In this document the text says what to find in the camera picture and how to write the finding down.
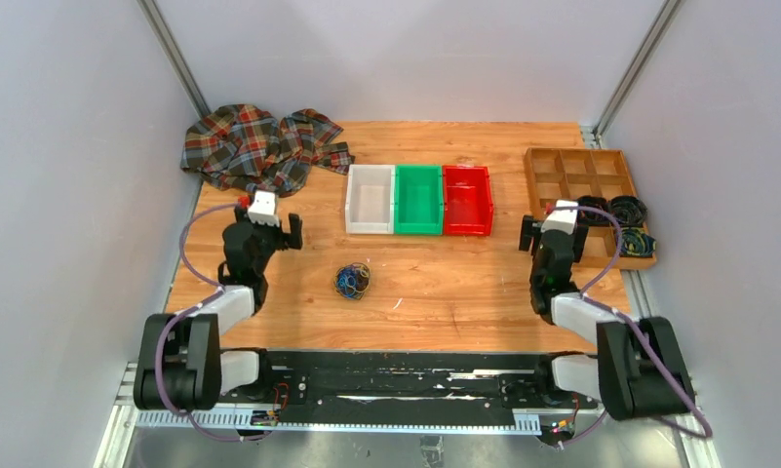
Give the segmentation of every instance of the plaid cloth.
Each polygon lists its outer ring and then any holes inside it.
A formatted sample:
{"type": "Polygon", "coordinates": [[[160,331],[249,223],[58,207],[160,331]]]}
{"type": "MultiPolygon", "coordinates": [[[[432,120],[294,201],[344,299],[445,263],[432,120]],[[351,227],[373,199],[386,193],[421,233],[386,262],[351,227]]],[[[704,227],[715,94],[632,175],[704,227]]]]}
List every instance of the plaid cloth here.
{"type": "Polygon", "coordinates": [[[304,186],[312,165],[347,174],[355,158],[347,143],[331,143],[342,130],[313,109],[279,125],[253,105],[224,105],[186,132],[180,168],[221,190],[261,188],[286,197],[304,186]]]}

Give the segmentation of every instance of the red bin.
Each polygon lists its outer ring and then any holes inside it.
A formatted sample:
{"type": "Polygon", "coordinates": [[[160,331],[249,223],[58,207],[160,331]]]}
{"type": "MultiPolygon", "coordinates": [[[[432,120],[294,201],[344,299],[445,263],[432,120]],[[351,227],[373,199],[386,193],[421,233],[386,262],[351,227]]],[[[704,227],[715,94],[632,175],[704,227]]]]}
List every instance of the red bin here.
{"type": "Polygon", "coordinates": [[[442,166],[446,236],[489,236],[493,198],[488,168],[442,166]]]}

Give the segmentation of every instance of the white bin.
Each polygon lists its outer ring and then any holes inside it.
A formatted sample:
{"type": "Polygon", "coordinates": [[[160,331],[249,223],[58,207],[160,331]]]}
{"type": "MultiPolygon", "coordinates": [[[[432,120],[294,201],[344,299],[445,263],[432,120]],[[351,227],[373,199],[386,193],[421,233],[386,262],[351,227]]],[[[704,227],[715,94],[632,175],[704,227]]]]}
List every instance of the white bin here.
{"type": "Polygon", "coordinates": [[[347,178],[344,224],[348,234],[393,234],[396,166],[354,164],[347,178]]]}

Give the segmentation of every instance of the wooden tabletop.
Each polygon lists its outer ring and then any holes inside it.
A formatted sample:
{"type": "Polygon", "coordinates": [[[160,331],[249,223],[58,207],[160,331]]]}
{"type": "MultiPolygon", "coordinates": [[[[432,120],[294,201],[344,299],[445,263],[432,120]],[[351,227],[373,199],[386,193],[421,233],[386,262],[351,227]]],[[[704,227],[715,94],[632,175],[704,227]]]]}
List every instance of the wooden tabletop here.
{"type": "MultiPolygon", "coordinates": [[[[530,213],[523,156],[530,146],[582,147],[576,124],[341,122],[338,140],[358,164],[488,166],[495,204],[490,237],[347,235],[346,176],[313,168],[306,186],[282,199],[279,211],[304,221],[304,248],[275,253],[265,275],[261,311],[221,338],[222,346],[499,352],[593,351],[574,333],[533,314],[529,253],[519,252],[522,216],[530,213]],[[352,262],[371,269],[362,300],[332,288],[336,270],[352,262]]],[[[243,193],[204,185],[196,212],[231,203],[243,193]]],[[[221,232],[231,210],[192,227],[186,252],[215,277],[223,261],[221,232]]],[[[584,285],[599,272],[577,268],[584,285]]],[[[182,265],[168,311],[198,302],[213,288],[182,265]]],[[[619,271],[591,289],[595,298],[629,310],[619,271]]]]}

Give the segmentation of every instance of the gray wall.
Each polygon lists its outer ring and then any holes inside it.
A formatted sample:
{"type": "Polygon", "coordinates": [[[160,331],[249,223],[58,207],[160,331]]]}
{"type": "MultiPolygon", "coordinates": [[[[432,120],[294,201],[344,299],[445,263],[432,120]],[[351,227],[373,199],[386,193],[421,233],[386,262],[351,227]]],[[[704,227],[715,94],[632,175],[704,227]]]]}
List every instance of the gray wall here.
{"type": "Polygon", "coordinates": [[[0,0],[0,467],[92,465],[196,189],[135,1],[0,0]]]}
{"type": "Polygon", "coordinates": [[[781,466],[781,1],[684,3],[607,141],[724,466],[781,466]]]}
{"type": "Polygon", "coordinates": [[[662,0],[160,0],[213,107],[595,121],[662,0]]]}

